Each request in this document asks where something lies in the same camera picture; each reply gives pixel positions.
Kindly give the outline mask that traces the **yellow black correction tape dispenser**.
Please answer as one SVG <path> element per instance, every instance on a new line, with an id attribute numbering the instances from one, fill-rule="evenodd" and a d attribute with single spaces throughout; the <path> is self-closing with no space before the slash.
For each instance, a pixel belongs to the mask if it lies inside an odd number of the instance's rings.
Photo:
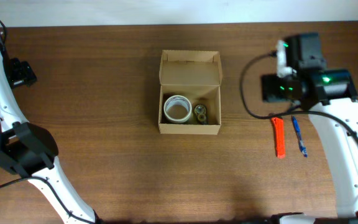
<path id="1" fill-rule="evenodd" d="M 207 124 L 208 123 L 208 117 L 207 117 L 207 109 L 205 105 L 196 105 L 194 107 L 194 114 L 196 116 L 197 122 L 199 124 Z"/>

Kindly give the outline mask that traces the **cardboard box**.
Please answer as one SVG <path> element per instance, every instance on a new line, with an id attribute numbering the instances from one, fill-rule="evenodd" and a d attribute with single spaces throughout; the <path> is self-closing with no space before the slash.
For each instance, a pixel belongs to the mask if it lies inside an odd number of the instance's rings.
<path id="1" fill-rule="evenodd" d="M 223 70 L 218 51 L 163 50 L 159 70 L 160 133 L 217 135 L 222 124 L 222 80 Z M 186 123 L 171 123 L 164 115 L 164 103 L 173 95 L 182 95 L 191 102 L 192 112 Z M 194 107 L 200 104 L 207 109 L 207 124 L 199 124 L 194 114 Z"/>

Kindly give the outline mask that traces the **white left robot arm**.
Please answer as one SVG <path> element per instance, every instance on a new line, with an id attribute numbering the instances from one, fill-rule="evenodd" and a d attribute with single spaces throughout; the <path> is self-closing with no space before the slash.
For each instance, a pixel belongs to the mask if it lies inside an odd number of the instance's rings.
<path id="1" fill-rule="evenodd" d="M 0 189 L 28 181 L 64 223 L 101 223 L 66 177 L 51 133 L 30 123 L 19 108 L 13 89 L 31 86 L 37 77 L 28 62 L 9 57 L 6 39 L 0 20 Z"/>

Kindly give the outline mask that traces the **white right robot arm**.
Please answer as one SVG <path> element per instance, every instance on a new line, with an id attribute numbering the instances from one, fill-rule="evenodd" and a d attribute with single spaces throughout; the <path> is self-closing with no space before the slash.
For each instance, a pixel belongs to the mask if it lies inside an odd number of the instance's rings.
<path id="1" fill-rule="evenodd" d="M 351 73 L 327 68 L 317 33 L 279 40 L 275 56 L 276 73 L 262 76 L 262 99 L 299 102 L 323 146 L 338 218 L 358 222 L 358 93 Z"/>

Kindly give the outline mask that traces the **orange utility knife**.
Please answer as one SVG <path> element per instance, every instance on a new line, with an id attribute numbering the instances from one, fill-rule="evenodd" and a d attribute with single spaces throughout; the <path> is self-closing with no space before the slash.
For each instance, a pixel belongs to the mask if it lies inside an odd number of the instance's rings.
<path id="1" fill-rule="evenodd" d="M 284 122 L 283 119 L 278 117 L 273 117 L 270 120 L 272 122 L 274 130 L 276 156 L 279 159 L 283 159 L 286 156 Z"/>

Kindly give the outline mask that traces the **blue ballpoint pen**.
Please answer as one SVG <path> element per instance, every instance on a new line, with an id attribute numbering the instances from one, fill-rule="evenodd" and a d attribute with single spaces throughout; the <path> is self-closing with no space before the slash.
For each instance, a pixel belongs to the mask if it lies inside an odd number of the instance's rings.
<path id="1" fill-rule="evenodd" d="M 295 130 L 295 133 L 296 133 L 296 137 L 297 137 L 297 140 L 298 140 L 298 147 L 300 149 L 300 152 L 303 154 L 304 157 L 308 157 L 308 153 L 307 153 L 303 138 L 301 136 L 301 129 L 300 129 L 300 126 L 298 124 L 298 121 L 294 116 L 291 116 L 291 121 L 293 123 L 293 127 L 294 127 L 294 130 Z"/>

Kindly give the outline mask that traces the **white masking tape roll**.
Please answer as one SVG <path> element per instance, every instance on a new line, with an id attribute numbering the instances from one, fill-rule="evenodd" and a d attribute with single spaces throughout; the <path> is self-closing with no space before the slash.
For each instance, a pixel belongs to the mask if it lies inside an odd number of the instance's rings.
<path id="1" fill-rule="evenodd" d="M 169 122 L 183 124 L 190 119 L 192 105 L 188 98 L 182 95 L 173 95 L 165 101 L 163 112 Z"/>

